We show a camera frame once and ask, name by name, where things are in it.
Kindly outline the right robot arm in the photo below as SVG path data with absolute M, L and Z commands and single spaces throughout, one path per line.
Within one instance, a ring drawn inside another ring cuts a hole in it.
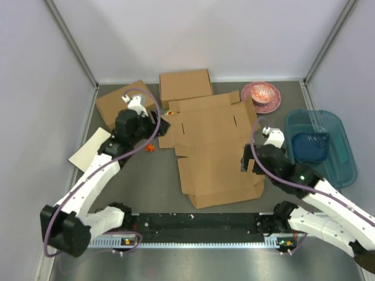
M 267 176 L 274 186 L 325 213 L 324 219 L 289 201 L 277 204 L 272 228 L 298 231 L 319 238 L 347 253 L 368 272 L 374 272 L 374 216 L 340 194 L 323 176 L 303 164 L 292 164 L 274 145 L 246 144 L 241 171 L 254 161 L 253 173 Z

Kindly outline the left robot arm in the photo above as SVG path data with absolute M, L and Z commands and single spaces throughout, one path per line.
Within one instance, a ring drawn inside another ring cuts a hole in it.
M 129 158 L 146 147 L 157 136 L 164 136 L 170 127 L 160 109 L 122 110 L 112 134 L 100 142 L 87 170 L 70 191 L 54 205 L 40 212 L 44 255 L 52 258 L 48 247 L 57 253 L 81 256 L 91 241 L 114 229 L 132 229 L 132 209 L 123 203 L 111 203 L 97 213 L 89 210 L 110 180 L 124 167 Z

